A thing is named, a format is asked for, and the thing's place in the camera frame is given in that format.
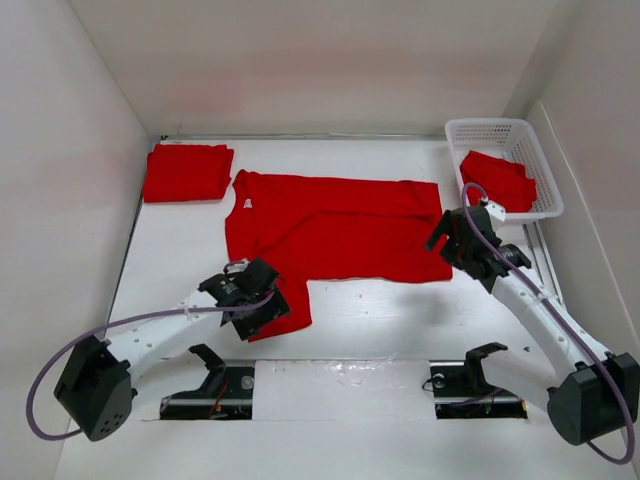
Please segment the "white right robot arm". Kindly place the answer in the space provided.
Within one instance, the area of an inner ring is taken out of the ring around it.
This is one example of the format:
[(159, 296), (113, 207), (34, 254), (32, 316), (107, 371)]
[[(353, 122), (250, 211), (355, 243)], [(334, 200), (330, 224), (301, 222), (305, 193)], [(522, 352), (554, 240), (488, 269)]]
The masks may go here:
[(547, 362), (538, 365), (498, 342), (469, 350), (462, 381), (473, 393), (506, 390), (545, 410), (567, 443), (625, 429), (635, 446), (639, 409), (639, 364), (593, 338), (544, 288), (529, 258), (495, 234), (503, 210), (493, 202), (447, 210), (426, 243), (438, 242), (442, 259), (478, 281), (533, 338)]

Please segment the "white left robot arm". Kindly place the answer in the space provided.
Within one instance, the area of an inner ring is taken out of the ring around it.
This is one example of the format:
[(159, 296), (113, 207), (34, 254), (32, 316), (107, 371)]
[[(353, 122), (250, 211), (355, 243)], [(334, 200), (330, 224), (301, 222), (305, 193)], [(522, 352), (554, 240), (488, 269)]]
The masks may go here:
[(73, 346), (55, 398), (90, 441), (101, 441), (128, 419), (143, 374), (163, 359), (189, 352), (202, 361), (188, 374), (194, 390), (165, 397), (161, 416), (172, 417), (189, 400), (200, 406), (205, 419), (245, 414), (247, 391), (239, 378), (227, 374), (224, 360), (206, 345), (205, 336), (232, 325), (247, 341), (288, 315), (279, 280), (279, 273), (262, 259), (231, 263), (202, 281), (174, 310), (146, 314), (131, 329), (104, 340), (89, 334)]

